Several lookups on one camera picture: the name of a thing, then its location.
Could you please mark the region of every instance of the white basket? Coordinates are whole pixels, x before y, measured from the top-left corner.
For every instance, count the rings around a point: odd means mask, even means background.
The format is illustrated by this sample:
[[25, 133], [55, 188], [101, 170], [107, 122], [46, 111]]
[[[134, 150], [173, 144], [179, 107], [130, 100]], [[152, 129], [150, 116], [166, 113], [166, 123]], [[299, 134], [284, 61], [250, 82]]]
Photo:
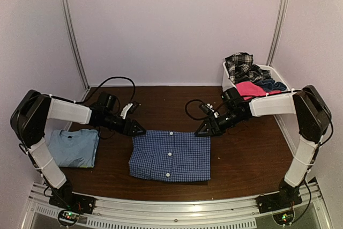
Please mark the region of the white basket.
[[[272, 67], [268, 66], [268, 65], [261, 65], [258, 64], [258, 66], [263, 69], [263, 70], [268, 70], [270, 71], [270, 74], [272, 76], [272, 78], [276, 81], [276, 82], [282, 82], [283, 84], [286, 85], [287, 90], [289, 91], [289, 87], [288, 85], [285, 83], [285, 81], [283, 80], [283, 78], [280, 76], [280, 74]], [[224, 73], [223, 73], [223, 82], [222, 82], [222, 88], [223, 91], [227, 90], [228, 88], [232, 88], [232, 87], [236, 87], [235, 84], [229, 79], [230, 78], [230, 74], [228, 72], [228, 70], [226, 69], [225, 66], [225, 62], [223, 62], [223, 67], [224, 67]]]

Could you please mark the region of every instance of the white backdrop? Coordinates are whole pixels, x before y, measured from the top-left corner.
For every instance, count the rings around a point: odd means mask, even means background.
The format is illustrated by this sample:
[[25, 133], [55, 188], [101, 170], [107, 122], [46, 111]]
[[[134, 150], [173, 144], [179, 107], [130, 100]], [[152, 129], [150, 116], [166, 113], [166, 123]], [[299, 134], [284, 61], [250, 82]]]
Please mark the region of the white backdrop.
[[119, 75], [138, 85], [220, 85], [221, 63], [237, 51], [266, 63], [279, 1], [69, 0], [69, 4], [90, 85]]
[[[17, 229], [39, 173], [18, 148], [10, 117], [30, 89], [80, 100], [60, 0], [0, 0], [0, 228]], [[52, 129], [65, 122], [52, 122]]]
[[[332, 112], [334, 136], [313, 167], [334, 228], [343, 210], [343, 0], [289, 0], [274, 66], [291, 87], [313, 84]], [[295, 116], [282, 116], [298, 145]]]

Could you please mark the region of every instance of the checkered shirt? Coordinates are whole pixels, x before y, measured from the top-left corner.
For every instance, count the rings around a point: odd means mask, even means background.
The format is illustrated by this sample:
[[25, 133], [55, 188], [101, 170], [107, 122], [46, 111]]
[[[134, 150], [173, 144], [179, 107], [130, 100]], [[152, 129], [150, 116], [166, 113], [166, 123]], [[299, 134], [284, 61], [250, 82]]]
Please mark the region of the checkered shirt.
[[211, 178], [211, 138], [193, 132], [147, 131], [133, 138], [130, 175], [166, 182]]
[[260, 80], [271, 79], [270, 72], [253, 64], [252, 55], [248, 53], [236, 53], [226, 57], [225, 66], [230, 75], [229, 79], [234, 84], [246, 81], [255, 83]]

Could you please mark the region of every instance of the robotic arm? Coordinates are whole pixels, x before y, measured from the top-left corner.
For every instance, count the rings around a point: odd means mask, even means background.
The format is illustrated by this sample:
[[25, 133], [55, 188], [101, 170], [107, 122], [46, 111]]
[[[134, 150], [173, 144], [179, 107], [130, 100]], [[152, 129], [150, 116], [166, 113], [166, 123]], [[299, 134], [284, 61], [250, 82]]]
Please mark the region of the robotic arm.
[[14, 111], [11, 127], [21, 140], [21, 146], [30, 157], [35, 169], [51, 187], [50, 204], [75, 212], [92, 213], [94, 198], [72, 192], [71, 183], [57, 166], [47, 148], [44, 138], [47, 119], [89, 124], [94, 127], [102, 126], [127, 136], [145, 134], [146, 130], [136, 120], [126, 118], [127, 114], [133, 113], [139, 104], [136, 102], [127, 104], [121, 115], [117, 116], [111, 113], [115, 101], [114, 95], [102, 92], [97, 102], [87, 107], [30, 90]]
[[257, 198], [260, 213], [300, 204], [299, 187], [318, 153], [320, 142], [331, 121], [331, 113], [317, 90], [306, 86], [301, 91], [267, 95], [245, 101], [236, 88], [221, 95], [228, 111], [219, 115], [210, 104], [200, 109], [208, 115], [196, 131], [196, 136], [220, 136], [237, 123], [252, 117], [295, 114], [299, 124], [300, 141], [292, 164], [279, 184], [279, 192]]

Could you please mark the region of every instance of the red garment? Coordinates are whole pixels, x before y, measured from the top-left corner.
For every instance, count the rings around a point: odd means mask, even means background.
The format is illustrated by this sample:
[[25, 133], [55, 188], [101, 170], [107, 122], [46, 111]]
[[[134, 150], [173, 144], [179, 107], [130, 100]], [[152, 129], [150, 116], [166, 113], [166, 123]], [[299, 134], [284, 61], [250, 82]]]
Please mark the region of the red garment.
[[262, 97], [266, 96], [266, 93], [269, 95], [273, 95], [276, 93], [280, 93], [281, 91], [264, 91], [261, 87], [255, 85], [252, 82], [242, 82], [236, 84], [236, 88], [241, 96], [254, 96], [254, 97]]

